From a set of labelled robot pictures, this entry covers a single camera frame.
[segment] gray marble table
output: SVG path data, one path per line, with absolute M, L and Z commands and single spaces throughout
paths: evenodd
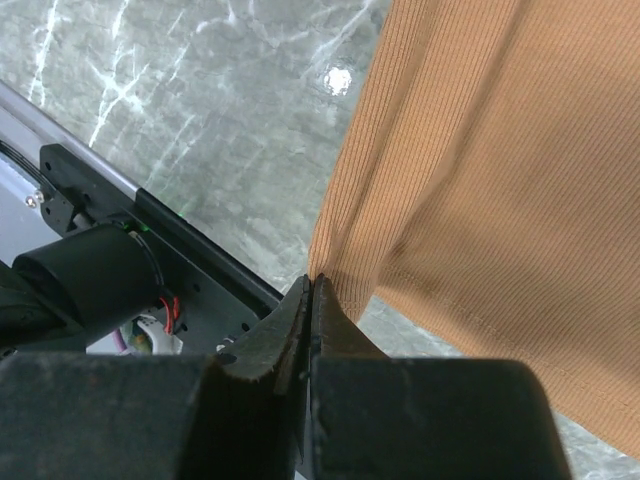
M 284 291 L 390 0 L 0 0 L 0 78 Z M 393 355 L 455 350 L 374 299 Z M 576 478 L 640 465 L 557 417 Z

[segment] marble surface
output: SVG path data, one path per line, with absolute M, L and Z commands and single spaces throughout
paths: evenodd
M 0 78 L 284 291 L 390 0 L 0 0 Z M 456 355 L 373 299 L 398 356 Z M 575 478 L 640 464 L 557 416 Z

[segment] red wire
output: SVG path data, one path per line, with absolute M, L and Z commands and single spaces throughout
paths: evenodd
M 180 317 L 180 299 L 173 297 L 173 319 L 177 320 Z
M 160 297 L 160 301 L 164 305 L 164 308 L 167 310 L 167 324 L 164 326 L 164 331 L 167 335 L 173 334 L 173 315 L 171 314 L 171 308 L 169 308 L 169 302 L 167 302 L 164 297 Z

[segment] orange fabric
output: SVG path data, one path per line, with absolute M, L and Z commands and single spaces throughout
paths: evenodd
M 395 0 L 310 250 L 640 457 L 640 3 Z

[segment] black bracket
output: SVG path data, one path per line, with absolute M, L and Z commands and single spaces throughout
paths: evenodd
M 40 165 L 42 216 L 55 232 L 65 237 L 114 224 L 135 231 L 152 252 L 164 287 L 180 298 L 185 352 L 215 352 L 225 337 L 240 337 L 282 299 L 146 190 L 129 198 L 62 145 L 42 147 Z

